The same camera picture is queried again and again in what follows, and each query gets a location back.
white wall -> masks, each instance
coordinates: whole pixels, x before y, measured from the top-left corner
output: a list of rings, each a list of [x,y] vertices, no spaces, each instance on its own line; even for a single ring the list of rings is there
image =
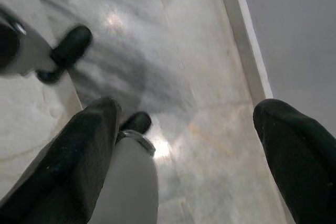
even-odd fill
[[[274,97],[336,136],[336,0],[247,0]]]

shoe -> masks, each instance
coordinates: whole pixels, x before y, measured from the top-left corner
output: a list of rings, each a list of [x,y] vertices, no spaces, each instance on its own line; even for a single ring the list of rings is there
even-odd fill
[[[120,125],[120,131],[133,130],[145,134],[151,125],[152,120],[146,112],[137,112]]]

marble floor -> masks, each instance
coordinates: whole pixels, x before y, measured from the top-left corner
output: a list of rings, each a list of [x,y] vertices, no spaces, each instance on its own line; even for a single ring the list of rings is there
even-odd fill
[[[70,73],[82,104],[151,114],[159,224],[285,223],[222,0],[41,2],[56,38],[93,32]]]

